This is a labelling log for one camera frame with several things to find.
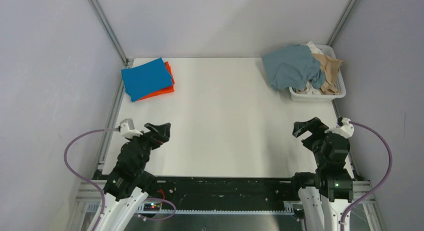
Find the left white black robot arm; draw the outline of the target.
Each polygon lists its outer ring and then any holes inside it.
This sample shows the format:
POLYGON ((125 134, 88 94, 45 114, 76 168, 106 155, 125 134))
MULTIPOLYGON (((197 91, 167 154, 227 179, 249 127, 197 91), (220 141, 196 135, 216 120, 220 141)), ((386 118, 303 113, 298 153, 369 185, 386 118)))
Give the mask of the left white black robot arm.
POLYGON ((168 142, 171 123, 146 123, 147 132, 136 130, 132 119, 120 122, 117 130, 127 141, 121 146, 117 161, 101 189, 101 203, 90 231, 123 231, 146 199, 157 195, 156 176, 145 170, 151 152, 168 142))

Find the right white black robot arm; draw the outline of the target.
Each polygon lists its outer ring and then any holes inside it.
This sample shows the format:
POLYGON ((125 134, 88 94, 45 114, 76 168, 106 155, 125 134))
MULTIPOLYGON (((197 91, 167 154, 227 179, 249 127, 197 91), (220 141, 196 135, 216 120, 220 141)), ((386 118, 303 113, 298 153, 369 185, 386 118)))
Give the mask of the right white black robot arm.
POLYGON ((301 142, 316 162, 315 172, 297 172, 291 179, 290 193, 302 202, 306 231, 350 229, 347 208, 354 199, 354 184, 345 166, 354 130, 350 119, 342 117, 333 128, 318 117, 293 124, 292 135, 296 138, 310 132, 301 142))

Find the grey-blue t shirt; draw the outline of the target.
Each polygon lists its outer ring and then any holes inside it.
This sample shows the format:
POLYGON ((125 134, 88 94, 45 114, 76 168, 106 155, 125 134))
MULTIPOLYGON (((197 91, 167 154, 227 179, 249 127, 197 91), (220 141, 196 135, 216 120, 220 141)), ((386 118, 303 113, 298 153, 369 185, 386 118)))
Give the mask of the grey-blue t shirt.
POLYGON ((268 84, 275 90, 302 90, 310 83, 319 89, 326 81, 321 63, 304 44, 288 44, 261 56, 268 84))

